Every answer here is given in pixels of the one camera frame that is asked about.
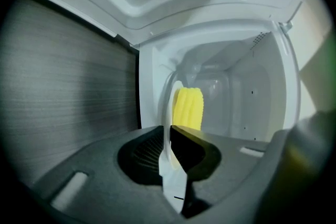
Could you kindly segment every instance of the yellow object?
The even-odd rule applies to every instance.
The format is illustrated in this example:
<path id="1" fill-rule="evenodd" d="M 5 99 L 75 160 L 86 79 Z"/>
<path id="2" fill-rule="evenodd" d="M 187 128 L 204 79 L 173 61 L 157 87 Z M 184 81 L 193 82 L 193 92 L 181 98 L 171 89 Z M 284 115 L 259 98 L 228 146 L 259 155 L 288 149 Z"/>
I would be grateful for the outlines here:
<path id="1" fill-rule="evenodd" d="M 203 95 L 199 88 L 180 88 L 173 101 L 173 125 L 201 130 Z"/>

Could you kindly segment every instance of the yellow corn-shaped object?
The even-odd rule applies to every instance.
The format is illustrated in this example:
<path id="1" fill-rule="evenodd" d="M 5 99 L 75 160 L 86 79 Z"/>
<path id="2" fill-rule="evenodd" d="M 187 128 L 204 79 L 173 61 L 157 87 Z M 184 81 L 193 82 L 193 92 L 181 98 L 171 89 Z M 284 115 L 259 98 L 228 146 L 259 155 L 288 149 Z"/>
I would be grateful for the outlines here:
<path id="1" fill-rule="evenodd" d="M 174 96 L 173 125 L 201 130 L 203 95 L 199 88 L 180 88 Z"/>

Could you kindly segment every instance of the black plastic part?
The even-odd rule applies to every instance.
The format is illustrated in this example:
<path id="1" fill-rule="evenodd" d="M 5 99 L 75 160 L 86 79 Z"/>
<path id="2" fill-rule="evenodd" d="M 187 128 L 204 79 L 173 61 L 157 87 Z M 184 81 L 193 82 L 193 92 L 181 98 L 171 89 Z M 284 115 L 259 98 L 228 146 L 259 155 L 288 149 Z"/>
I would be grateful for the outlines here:
<path id="1" fill-rule="evenodd" d="M 178 126 L 171 126 L 170 139 L 172 150 L 190 181 L 209 178 L 221 162 L 221 153 L 215 145 Z"/>
<path id="2" fill-rule="evenodd" d="M 130 51 L 135 55 L 139 55 L 139 51 L 131 47 L 130 43 L 120 35 L 114 37 L 115 41 L 122 45 L 126 50 Z"/>
<path id="3" fill-rule="evenodd" d="M 196 197 L 192 182 L 188 180 L 181 214 L 185 218 L 191 218 L 202 213 L 204 210 L 210 207 L 211 205 L 209 203 Z"/>
<path id="4" fill-rule="evenodd" d="M 222 156 L 215 145 L 178 126 L 171 126 L 170 139 L 172 150 L 188 176 L 181 214 L 190 218 L 211 207 L 209 203 L 196 197 L 192 182 L 209 178 L 221 162 Z"/>
<path id="5" fill-rule="evenodd" d="M 159 157 L 163 151 L 163 126 L 124 144 L 118 152 L 120 168 L 130 179 L 143 185 L 162 185 Z"/>
<path id="6" fill-rule="evenodd" d="M 139 93 L 139 53 L 135 55 L 135 99 L 137 107 L 138 129 L 141 129 L 140 93 Z"/>

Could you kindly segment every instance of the gray textured wall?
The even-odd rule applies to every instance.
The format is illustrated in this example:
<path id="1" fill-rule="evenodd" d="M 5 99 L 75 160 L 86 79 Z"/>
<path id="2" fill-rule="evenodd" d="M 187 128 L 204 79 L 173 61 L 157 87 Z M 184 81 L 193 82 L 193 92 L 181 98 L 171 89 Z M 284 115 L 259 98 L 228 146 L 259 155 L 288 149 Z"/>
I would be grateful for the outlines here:
<path id="1" fill-rule="evenodd" d="M 2 143 L 31 186 L 81 147 L 137 129 L 135 55 L 74 17 L 17 0 L 0 34 Z"/>

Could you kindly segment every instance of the door hinge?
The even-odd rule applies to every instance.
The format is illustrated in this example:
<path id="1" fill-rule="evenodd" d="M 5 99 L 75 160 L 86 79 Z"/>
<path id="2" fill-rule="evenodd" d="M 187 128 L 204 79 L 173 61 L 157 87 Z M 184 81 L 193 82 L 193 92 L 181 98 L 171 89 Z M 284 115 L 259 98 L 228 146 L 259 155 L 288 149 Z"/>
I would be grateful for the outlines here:
<path id="1" fill-rule="evenodd" d="M 292 23 L 291 20 L 288 23 L 280 23 L 280 27 L 281 27 L 283 33 L 285 33 L 285 35 L 286 35 L 288 33 L 288 31 L 290 29 L 292 29 L 293 23 Z"/>

